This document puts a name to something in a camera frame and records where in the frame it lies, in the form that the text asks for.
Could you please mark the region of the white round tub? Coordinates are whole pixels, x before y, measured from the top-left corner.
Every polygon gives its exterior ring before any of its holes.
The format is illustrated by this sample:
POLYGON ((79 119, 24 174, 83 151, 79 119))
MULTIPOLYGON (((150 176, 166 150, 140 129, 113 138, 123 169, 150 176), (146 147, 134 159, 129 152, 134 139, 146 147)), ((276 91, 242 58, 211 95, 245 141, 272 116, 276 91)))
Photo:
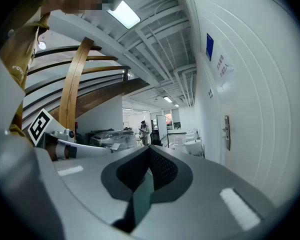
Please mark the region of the white round tub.
POLYGON ((201 140, 197 139, 197 140, 188 141, 184 144, 184 146, 185 146, 186 152, 189 155, 192 155, 192 156, 201 156, 202 155, 203 147, 202 147, 201 140))

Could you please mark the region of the rectangular ceiling light panel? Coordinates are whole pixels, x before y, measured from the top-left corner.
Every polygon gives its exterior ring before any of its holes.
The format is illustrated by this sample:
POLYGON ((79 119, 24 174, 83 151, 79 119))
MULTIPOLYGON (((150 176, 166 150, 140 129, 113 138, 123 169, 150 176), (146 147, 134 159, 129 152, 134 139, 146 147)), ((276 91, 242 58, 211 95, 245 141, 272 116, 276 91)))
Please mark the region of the rectangular ceiling light panel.
POLYGON ((141 22, 140 17, 124 0, 120 2, 115 10, 107 9, 106 11, 128 30, 141 22))

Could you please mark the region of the blue wall sign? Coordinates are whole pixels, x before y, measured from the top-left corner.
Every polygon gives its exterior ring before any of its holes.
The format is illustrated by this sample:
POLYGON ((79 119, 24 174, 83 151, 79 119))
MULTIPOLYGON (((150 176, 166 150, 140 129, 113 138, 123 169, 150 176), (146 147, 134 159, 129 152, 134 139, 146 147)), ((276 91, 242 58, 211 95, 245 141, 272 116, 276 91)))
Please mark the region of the blue wall sign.
POLYGON ((207 33, 206 34, 206 56, 207 56, 207 58, 208 58, 209 61, 211 61, 211 59, 212 59, 213 47, 214 47, 214 40, 207 33))

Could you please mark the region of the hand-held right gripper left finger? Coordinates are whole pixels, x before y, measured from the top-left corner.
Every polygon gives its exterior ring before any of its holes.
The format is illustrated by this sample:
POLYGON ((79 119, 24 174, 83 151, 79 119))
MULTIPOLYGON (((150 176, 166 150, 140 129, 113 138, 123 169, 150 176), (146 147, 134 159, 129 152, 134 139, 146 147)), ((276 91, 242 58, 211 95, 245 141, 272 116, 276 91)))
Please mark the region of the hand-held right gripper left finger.
POLYGON ((140 225, 151 211, 148 147, 53 162, 66 187, 107 225, 140 225))

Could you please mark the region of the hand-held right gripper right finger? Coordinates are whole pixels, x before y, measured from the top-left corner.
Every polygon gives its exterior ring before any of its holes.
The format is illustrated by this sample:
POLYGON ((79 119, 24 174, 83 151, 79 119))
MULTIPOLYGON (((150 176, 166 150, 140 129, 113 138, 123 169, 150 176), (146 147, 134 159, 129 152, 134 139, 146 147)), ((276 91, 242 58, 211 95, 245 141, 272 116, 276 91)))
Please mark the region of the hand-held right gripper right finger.
POLYGON ((151 149, 187 164, 193 178, 190 187, 177 200, 151 205, 132 231, 134 238, 223 240, 243 233, 220 196, 220 191, 226 188, 234 189, 261 219, 275 210, 261 191, 219 163, 160 146, 151 149))

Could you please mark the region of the white paper notice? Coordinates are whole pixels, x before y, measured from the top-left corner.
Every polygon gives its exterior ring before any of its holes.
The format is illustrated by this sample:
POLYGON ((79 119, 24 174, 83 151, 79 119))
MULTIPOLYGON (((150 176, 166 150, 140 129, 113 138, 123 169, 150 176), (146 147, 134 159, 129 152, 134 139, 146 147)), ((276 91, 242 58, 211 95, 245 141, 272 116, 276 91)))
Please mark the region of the white paper notice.
POLYGON ((230 57, 223 49, 218 51, 216 58, 216 75, 219 85, 222 86, 226 83, 228 76, 235 70, 235 68, 230 57))

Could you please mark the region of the wooden staircase with dark railings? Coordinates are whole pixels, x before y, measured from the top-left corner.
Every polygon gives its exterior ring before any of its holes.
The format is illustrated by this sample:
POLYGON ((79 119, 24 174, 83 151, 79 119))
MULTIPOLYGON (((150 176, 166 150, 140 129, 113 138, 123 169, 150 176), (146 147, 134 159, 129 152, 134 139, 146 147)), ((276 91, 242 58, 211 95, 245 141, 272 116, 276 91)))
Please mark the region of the wooden staircase with dark railings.
MULTIPOLYGON (((131 94, 149 86, 141 78, 129 79, 130 67, 125 65, 110 65, 85 68, 82 75, 86 76, 78 84, 75 118, 85 114, 104 102, 119 96, 131 94)), ((49 79, 42 80, 25 89, 27 96, 56 84, 58 89, 38 97, 36 100, 23 107, 22 129, 25 131, 30 127, 30 120, 42 109, 54 119, 59 119, 59 108, 61 105, 62 83, 66 82, 66 74, 55 75, 49 79)))

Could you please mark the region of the standing whiteboard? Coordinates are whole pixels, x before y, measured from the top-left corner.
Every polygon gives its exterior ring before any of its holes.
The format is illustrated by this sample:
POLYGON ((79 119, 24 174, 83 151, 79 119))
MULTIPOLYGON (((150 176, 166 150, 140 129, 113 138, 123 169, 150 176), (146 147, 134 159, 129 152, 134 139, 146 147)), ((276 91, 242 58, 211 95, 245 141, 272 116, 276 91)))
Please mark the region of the standing whiteboard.
POLYGON ((159 140, 162 141, 168 135, 166 116, 165 115, 157 115, 157 129, 159 134, 159 140))

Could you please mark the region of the white ceiling pipes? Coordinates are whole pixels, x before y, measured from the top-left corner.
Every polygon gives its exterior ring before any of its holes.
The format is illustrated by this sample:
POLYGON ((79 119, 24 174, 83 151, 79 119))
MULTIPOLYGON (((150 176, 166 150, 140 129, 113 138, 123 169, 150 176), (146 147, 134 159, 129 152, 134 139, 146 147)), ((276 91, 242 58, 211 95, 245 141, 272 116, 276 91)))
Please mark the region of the white ceiling pipes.
POLYGON ((181 89, 181 92, 187 102, 187 106, 191 107, 194 101, 191 101, 190 92, 193 94, 192 88, 190 90, 188 80, 187 80, 187 74, 191 74, 190 76, 190 83, 193 83, 193 72, 197 71, 197 65, 194 64, 188 64, 184 65, 182 67, 176 68, 173 70, 173 74, 175 79, 177 80, 177 83, 181 89))

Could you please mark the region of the black chair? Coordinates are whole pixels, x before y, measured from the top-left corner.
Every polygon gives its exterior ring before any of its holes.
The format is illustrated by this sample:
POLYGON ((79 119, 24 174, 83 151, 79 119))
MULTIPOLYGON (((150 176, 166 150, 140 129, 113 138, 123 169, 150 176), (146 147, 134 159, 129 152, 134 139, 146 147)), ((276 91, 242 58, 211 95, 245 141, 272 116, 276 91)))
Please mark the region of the black chair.
POLYGON ((153 130, 150 134, 150 140, 152 145, 162 146, 159 131, 157 129, 153 130))

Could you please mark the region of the plastic-wrapped machine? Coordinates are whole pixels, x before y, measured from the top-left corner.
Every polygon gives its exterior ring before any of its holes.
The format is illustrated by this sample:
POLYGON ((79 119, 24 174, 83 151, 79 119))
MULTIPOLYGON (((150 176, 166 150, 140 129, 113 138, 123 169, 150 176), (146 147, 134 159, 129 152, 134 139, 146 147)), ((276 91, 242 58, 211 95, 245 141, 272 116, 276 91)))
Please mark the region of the plastic-wrapped machine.
POLYGON ((132 130, 108 130, 97 132, 91 136, 89 145, 119 152, 136 147, 137 140, 132 130))

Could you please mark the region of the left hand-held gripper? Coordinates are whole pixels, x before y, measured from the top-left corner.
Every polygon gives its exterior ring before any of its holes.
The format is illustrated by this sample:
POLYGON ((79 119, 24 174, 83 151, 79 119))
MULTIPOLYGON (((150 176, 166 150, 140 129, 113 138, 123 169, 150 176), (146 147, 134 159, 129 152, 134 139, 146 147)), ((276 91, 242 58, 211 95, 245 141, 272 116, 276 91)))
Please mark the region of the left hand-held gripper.
POLYGON ((77 144, 75 132, 63 127, 44 108, 37 114, 27 131, 37 148, 45 149, 48 143, 57 142, 56 154, 67 150, 70 159, 93 158, 112 153, 107 147, 77 144))

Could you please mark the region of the person's khaki jacket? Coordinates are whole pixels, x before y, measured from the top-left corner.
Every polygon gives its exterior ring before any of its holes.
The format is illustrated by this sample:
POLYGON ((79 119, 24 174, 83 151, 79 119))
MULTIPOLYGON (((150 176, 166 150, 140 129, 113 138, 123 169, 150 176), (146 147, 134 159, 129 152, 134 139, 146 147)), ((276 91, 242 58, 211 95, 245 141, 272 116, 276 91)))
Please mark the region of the person's khaki jacket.
POLYGON ((21 0, 0 30, 0 59, 22 91, 35 58, 38 37, 50 29, 51 13, 42 14, 42 6, 48 1, 21 0))

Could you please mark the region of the person's left hand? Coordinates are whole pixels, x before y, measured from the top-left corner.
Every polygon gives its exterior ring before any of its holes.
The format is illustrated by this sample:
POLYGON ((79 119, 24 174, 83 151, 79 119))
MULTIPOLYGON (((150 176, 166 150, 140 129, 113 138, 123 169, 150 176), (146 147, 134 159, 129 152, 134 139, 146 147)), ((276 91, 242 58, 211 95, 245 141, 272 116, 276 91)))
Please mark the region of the person's left hand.
POLYGON ((56 154, 56 147, 57 147, 56 143, 48 143, 45 148, 52 161, 56 161, 58 159, 56 154))

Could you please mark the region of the curved wooden pillar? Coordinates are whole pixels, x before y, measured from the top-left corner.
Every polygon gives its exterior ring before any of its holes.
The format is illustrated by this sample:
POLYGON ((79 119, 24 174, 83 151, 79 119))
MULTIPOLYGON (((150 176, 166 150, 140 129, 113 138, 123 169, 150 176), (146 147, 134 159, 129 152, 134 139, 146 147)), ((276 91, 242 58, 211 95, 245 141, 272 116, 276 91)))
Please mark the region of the curved wooden pillar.
POLYGON ((59 106, 58 122, 66 129, 75 131, 76 103, 82 72, 94 41, 85 37, 69 66, 59 106))

